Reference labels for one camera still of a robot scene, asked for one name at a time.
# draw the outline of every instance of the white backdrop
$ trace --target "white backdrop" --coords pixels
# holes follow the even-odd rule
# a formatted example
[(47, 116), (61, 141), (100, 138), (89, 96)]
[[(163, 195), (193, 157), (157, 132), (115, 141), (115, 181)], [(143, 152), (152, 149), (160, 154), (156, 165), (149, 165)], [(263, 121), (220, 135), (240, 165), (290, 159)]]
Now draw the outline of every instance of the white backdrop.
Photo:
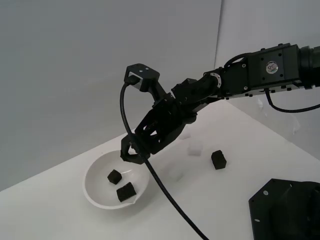
[[(224, 0), (221, 8), (216, 67), (241, 53), (279, 43), (320, 46), (318, 0)], [(299, 109), (320, 104), (320, 88), (272, 94), (275, 105)], [(258, 101), (263, 103), (260, 109)], [(320, 109), (288, 114), (268, 106), (264, 95), (237, 98), (234, 106), (320, 159)]]
[[(221, 0), (1, 0), (0, 191), (125, 132), (126, 66), (166, 91), (213, 69)], [(134, 127), (151, 96), (130, 89)]]

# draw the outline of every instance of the black cube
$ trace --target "black cube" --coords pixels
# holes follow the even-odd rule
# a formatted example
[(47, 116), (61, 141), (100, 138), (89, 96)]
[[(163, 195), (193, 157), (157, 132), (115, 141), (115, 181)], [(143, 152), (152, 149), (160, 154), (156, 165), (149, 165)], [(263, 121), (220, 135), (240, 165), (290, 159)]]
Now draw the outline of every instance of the black cube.
[(137, 195), (136, 190), (131, 182), (128, 182), (123, 187), (120, 187), (116, 191), (116, 194), (118, 195), (118, 199), (120, 200), (120, 202), (123, 202), (123, 201), (133, 197), (134, 195)]
[(110, 172), (110, 174), (108, 175), (108, 179), (110, 183), (113, 183), (116, 185), (120, 182), (120, 180), (122, 179), (122, 176), (120, 172), (113, 169), (112, 172)]
[(221, 150), (212, 153), (211, 160), (216, 170), (224, 169), (226, 167), (227, 160)]

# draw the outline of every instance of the white table surface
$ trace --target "white table surface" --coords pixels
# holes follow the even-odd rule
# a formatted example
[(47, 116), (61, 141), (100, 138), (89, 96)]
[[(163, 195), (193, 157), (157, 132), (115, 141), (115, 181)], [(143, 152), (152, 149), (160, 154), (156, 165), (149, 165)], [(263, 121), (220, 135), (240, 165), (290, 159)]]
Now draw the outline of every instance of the white table surface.
[[(190, 131), (191, 138), (177, 139), (151, 163), (211, 240), (253, 239), (248, 200), (271, 178), (320, 182), (319, 160), (226, 101), (203, 109)], [(153, 178), (128, 208), (102, 210), (85, 199), (86, 169), (99, 156), (120, 149), (122, 137), (1, 191), (0, 239), (199, 239)], [(203, 142), (200, 157), (187, 155), (190, 141)], [(213, 167), (210, 156), (216, 150), (227, 159), (225, 169)]]

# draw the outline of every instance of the white bowl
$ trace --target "white bowl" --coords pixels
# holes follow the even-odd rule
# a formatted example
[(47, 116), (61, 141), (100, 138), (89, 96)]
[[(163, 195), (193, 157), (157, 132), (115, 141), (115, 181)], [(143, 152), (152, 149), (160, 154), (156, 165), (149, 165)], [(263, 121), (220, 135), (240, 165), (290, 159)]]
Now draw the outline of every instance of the white bowl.
[[(114, 185), (108, 175), (113, 170), (122, 175), (121, 181)], [(120, 151), (111, 151), (95, 160), (84, 175), (83, 193), (90, 203), (101, 209), (120, 209), (134, 204), (144, 193), (150, 174), (145, 164), (138, 165), (123, 161)], [(117, 189), (131, 182), (136, 195), (120, 202)]]

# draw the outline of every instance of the robotic arm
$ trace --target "robotic arm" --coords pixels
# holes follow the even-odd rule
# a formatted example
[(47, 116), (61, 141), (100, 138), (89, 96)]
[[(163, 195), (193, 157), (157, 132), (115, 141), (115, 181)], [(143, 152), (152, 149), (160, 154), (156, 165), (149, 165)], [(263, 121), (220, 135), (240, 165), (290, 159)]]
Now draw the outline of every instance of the robotic arm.
[[(320, 104), (299, 110), (285, 110), (273, 105), (270, 93), (311, 89), (320, 86), (320, 46), (298, 48), (279, 44), (230, 59), (224, 67), (205, 72), (199, 80), (187, 78), (166, 93), (158, 82), (160, 74), (143, 64), (126, 69), (124, 81), (141, 92), (151, 93), (154, 104), (134, 132), (134, 141), (146, 158), (172, 143), (186, 124), (193, 123), (197, 112), (221, 99), (266, 94), (278, 111), (300, 113), (320, 108)], [(121, 141), (121, 158), (143, 164), (138, 154), (129, 154), (132, 144), (127, 135)]]

